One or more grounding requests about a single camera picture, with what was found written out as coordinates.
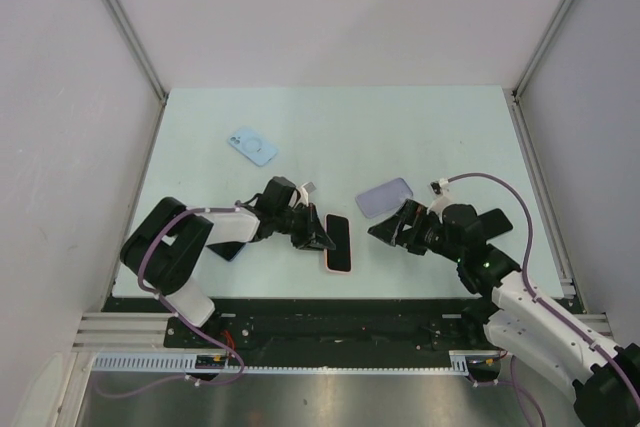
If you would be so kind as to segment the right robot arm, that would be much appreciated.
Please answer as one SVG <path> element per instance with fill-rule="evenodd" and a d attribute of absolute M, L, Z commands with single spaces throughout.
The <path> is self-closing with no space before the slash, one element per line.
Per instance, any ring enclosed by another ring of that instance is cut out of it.
<path fill-rule="evenodd" d="M 455 263 L 461 283 L 481 298 L 461 323 L 469 346 L 490 343 L 523 361 L 567 396 L 586 426 L 638 425 L 638 345 L 621 347 L 527 281 L 523 266 L 490 242 L 512 228 L 500 209 L 480 214 L 450 204 L 433 211 L 407 200 L 368 233 Z"/>

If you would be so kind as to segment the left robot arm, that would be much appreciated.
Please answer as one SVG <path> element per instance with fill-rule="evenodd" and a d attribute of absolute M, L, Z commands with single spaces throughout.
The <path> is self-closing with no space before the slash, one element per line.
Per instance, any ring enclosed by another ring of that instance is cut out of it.
<path fill-rule="evenodd" d="M 161 199 L 125 241 L 120 262 L 151 293 L 186 324 L 197 345 L 214 344 L 221 323 L 215 304 L 193 278 L 205 250 L 232 261 L 248 244 L 275 233 L 287 235 L 298 250 L 332 251 L 336 242 L 321 225 L 310 202 L 310 184 L 297 186 L 274 176 L 264 190 L 234 206 L 189 208 L 173 197 Z"/>

